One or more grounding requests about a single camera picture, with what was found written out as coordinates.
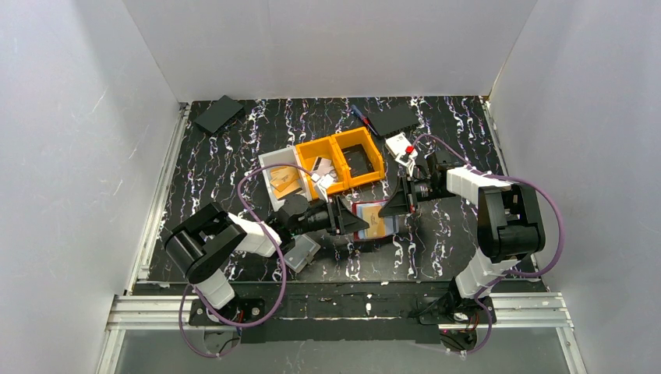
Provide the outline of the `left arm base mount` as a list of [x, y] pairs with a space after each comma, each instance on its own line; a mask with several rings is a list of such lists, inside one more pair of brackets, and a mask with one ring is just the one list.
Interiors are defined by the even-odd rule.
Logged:
[[[234, 298], [216, 312], [234, 323], [252, 323], [261, 319], [267, 311], [262, 298]], [[223, 323], [199, 300], [191, 303], [188, 324], [190, 326], [220, 326]]]

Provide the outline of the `red card holder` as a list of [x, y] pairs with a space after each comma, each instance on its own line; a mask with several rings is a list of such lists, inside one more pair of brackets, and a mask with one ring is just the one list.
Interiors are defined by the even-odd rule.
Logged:
[[352, 204], [352, 212], [369, 224], [367, 229], [362, 229], [353, 234], [353, 238], [357, 242], [379, 240], [399, 232], [399, 221], [396, 216], [379, 216], [379, 212], [386, 205], [386, 202], [386, 200], [377, 200]]

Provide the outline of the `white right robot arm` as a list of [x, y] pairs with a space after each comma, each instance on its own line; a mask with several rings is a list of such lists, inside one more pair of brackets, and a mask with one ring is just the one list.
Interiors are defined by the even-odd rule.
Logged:
[[478, 248], [451, 282], [458, 299], [482, 298], [497, 278], [546, 244], [537, 191], [530, 185], [490, 178], [469, 166], [426, 159], [429, 174], [402, 177], [380, 217], [414, 213], [419, 203], [461, 197], [477, 209]]

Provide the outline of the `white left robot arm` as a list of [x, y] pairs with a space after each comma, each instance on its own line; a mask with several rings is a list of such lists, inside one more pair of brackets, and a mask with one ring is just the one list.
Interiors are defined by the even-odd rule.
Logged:
[[215, 309], [222, 309], [235, 297], [221, 270], [233, 252], [268, 258], [276, 253], [275, 245], [291, 248], [297, 235], [320, 230], [347, 235], [367, 228], [369, 222], [351, 212], [338, 196], [329, 202], [288, 197], [263, 224], [229, 213], [220, 203], [209, 203], [173, 229], [164, 249], [188, 283]]

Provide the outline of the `grey card holder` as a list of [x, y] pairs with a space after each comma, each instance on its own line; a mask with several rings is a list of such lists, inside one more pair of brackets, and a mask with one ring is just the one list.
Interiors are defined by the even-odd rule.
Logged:
[[321, 245], [308, 235], [298, 235], [294, 246], [285, 253], [285, 264], [290, 270], [300, 273], [313, 261], [320, 248]]

